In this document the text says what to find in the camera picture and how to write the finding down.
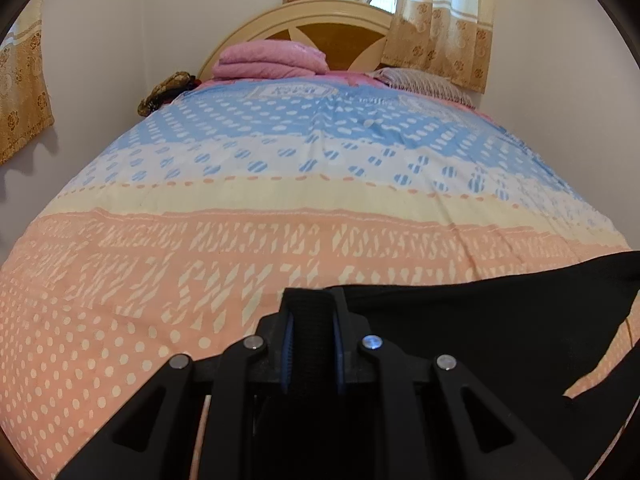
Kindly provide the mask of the beige floral window curtain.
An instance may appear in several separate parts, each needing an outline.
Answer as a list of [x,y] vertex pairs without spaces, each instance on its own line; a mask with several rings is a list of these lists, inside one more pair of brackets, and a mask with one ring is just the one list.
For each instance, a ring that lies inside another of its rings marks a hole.
[[463,89],[485,92],[495,0],[394,0],[394,5],[384,65],[423,70]]

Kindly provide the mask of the pink folded blanket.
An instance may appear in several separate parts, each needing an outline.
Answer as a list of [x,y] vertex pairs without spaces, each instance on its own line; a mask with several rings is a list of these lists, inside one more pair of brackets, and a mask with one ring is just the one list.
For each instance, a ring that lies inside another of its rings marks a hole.
[[255,40],[221,52],[212,68],[215,79],[282,79],[324,75],[326,55],[291,40]]

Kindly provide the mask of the beige floral side curtain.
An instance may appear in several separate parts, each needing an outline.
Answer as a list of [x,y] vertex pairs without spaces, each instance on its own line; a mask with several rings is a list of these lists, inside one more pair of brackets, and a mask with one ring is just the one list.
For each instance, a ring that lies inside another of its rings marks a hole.
[[1,44],[2,164],[54,124],[43,76],[42,3],[43,0],[29,0]]

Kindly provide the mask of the pastel patterned bed cover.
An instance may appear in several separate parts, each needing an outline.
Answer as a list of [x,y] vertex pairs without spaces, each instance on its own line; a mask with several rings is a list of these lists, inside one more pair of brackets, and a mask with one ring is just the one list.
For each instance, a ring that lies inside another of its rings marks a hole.
[[1,268],[1,427],[53,478],[170,356],[251,333],[288,287],[570,266],[623,234],[467,107],[343,78],[179,96],[58,193]]

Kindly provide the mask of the striped pillow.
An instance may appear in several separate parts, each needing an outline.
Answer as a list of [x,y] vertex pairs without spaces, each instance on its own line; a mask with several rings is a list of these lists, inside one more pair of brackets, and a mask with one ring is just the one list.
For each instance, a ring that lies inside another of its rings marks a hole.
[[475,108],[471,97],[462,89],[444,77],[425,73],[422,70],[384,67],[369,73],[369,76],[396,90],[458,103],[472,110]]

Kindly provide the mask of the beige wooden headboard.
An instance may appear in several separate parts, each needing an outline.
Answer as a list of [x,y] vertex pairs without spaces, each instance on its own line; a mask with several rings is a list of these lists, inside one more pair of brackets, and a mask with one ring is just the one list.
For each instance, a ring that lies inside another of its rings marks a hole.
[[259,39],[297,41],[326,55],[331,70],[367,73],[378,69],[393,15],[350,0],[299,0],[252,18],[232,32],[203,64],[208,79],[221,52],[232,44]]

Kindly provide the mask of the brown plush item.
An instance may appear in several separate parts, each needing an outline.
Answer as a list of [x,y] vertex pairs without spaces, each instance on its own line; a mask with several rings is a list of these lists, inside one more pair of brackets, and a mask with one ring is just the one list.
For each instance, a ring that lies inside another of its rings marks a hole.
[[181,93],[192,91],[201,81],[188,72],[175,72],[160,84],[138,105],[137,112],[141,117],[148,117],[165,104],[172,102]]

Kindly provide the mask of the black pants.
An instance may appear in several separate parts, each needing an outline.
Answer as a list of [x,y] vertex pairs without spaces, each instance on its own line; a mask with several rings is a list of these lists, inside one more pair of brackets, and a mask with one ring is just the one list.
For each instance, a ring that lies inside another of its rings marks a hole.
[[572,472],[587,477],[639,397],[639,351],[599,385],[593,372],[639,291],[638,252],[574,266],[438,286],[346,285],[348,310],[409,356],[461,361]]

